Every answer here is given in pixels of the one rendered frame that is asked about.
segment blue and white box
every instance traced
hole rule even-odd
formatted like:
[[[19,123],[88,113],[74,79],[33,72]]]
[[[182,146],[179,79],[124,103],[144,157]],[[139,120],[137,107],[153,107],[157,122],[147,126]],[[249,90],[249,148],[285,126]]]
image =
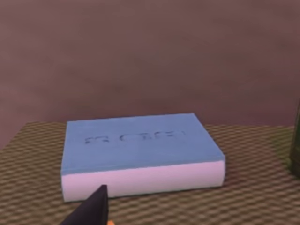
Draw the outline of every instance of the blue and white box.
[[[66,202],[101,185],[109,197],[222,186],[225,156],[193,113],[69,121],[61,163]]]

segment woven tablecloth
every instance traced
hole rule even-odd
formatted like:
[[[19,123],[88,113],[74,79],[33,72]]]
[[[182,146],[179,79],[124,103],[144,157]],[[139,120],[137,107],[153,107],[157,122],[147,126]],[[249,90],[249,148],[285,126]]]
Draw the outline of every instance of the woven tablecloth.
[[[0,151],[0,225],[58,225],[65,123],[25,125]],[[110,199],[116,225],[299,225],[300,180],[286,168],[292,127],[206,126],[226,155],[223,187]]]

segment black object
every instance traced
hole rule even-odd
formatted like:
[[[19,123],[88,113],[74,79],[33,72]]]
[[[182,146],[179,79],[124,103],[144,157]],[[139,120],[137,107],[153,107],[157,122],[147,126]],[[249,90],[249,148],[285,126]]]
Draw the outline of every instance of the black object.
[[[294,127],[294,134],[290,152],[292,174],[300,178],[300,101],[298,105],[297,117]]]
[[[107,225],[107,185],[102,185],[81,203],[60,225]]]

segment green bottle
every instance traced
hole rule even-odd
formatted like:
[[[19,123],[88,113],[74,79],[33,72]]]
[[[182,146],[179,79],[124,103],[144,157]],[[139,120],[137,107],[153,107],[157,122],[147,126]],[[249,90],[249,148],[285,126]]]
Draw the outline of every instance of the green bottle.
[[[300,178],[300,102],[298,105],[294,134],[292,138],[291,152],[291,172],[296,177]]]

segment purple-brown background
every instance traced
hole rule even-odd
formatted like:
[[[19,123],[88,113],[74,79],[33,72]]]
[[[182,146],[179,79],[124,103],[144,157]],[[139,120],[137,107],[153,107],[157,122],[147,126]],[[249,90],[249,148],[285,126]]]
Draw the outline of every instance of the purple-brown background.
[[[298,0],[2,0],[0,147],[28,121],[292,125]]]

